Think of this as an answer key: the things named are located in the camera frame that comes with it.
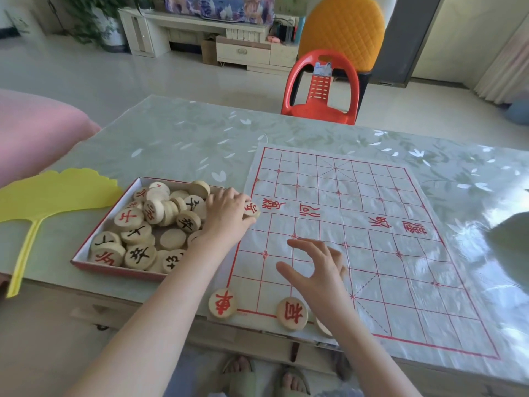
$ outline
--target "yellow fan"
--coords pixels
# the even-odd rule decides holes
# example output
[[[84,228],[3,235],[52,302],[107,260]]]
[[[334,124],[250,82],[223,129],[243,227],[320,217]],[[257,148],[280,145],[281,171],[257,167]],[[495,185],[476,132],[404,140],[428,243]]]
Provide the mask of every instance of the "yellow fan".
[[[31,221],[13,270],[7,298],[16,296],[20,290],[31,246],[45,218],[73,210],[112,206],[122,193],[116,180],[102,177],[89,168],[69,168],[62,173],[46,171],[0,189],[0,222]]]

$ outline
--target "chinese chess board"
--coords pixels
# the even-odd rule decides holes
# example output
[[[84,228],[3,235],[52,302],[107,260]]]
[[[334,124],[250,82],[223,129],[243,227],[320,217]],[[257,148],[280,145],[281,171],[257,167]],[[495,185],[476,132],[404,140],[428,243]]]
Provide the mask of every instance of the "chinese chess board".
[[[335,344],[318,331],[311,312],[299,332],[276,319],[279,301],[303,298],[275,264],[285,261],[310,276],[308,255],[286,241],[312,238],[344,254],[351,304],[392,355],[500,359],[464,268],[452,260],[409,168],[267,145],[257,149],[244,191],[261,216],[215,280],[237,297],[232,323]]]

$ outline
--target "hand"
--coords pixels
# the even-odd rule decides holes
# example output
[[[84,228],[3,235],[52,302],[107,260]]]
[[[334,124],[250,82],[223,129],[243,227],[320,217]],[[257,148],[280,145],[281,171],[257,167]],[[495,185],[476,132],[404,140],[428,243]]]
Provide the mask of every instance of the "hand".
[[[305,277],[285,262],[277,262],[276,269],[301,293],[316,317],[329,327],[336,315],[354,312],[351,298],[343,285],[342,279],[348,269],[343,265],[342,254],[322,241],[300,238],[287,240],[287,244],[311,257],[314,273]]]
[[[255,223],[255,218],[243,219],[244,204],[250,201],[246,194],[240,194],[233,188],[221,189],[216,195],[211,194],[206,199],[207,220],[204,224],[204,235],[213,239],[221,239],[233,247],[246,233],[249,226]]]

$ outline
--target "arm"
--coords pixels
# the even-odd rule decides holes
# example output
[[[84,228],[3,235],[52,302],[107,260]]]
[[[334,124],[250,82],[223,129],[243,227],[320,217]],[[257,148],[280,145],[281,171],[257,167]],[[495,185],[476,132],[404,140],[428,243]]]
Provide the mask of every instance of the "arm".
[[[307,278],[284,262],[277,270],[296,287],[318,319],[331,331],[354,368],[360,386],[369,397],[420,397],[400,367],[363,325],[354,310],[340,271],[342,254],[321,241],[288,240],[314,261],[314,274]]]
[[[161,396],[176,367],[198,305],[218,266],[254,218],[233,188],[207,199],[204,234],[149,300],[90,365],[68,396]]]

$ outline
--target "red plastic chair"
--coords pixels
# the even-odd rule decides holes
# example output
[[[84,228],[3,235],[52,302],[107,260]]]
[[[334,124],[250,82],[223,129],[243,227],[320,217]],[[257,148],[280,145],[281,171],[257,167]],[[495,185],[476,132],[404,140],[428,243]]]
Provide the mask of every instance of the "red plastic chair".
[[[323,56],[327,57],[325,59],[326,61],[320,59]],[[301,74],[304,67],[307,65],[315,66],[318,61],[322,65],[325,65],[330,61],[332,69],[338,68],[346,72],[349,83],[351,84],[351,104],[347,113],[342,113],[336,108],[327,106],[332,77],[323,77],[314,74],[312,75],[311,88],[308,91],[307,102],[295,106],[290,105],[290,94],[292,93],[294,81],[297,76]],[[359,94],[360,89],[357,72],[343,54],[334,50],[314,50],[301,57],[292,67],[292,70],[288,75],[285,95],[283,96],[281,114],[354,125],[357,120]]]

